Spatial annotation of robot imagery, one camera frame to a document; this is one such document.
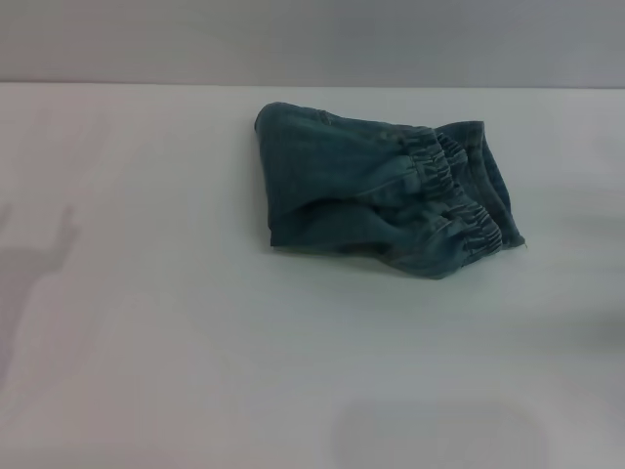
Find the blue denim shorts basketball print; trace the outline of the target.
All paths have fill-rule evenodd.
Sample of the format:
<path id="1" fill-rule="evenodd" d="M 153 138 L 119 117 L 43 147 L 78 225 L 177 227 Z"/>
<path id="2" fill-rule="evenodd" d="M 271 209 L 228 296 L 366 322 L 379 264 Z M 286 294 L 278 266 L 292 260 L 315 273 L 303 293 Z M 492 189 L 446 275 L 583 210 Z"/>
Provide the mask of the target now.
<path id="1" fill-rule="evenodd" d="M 524 243 L 480 121 L 431 128 L 272 103 L 254 130 L 273 247 L 439 279 Z"/>

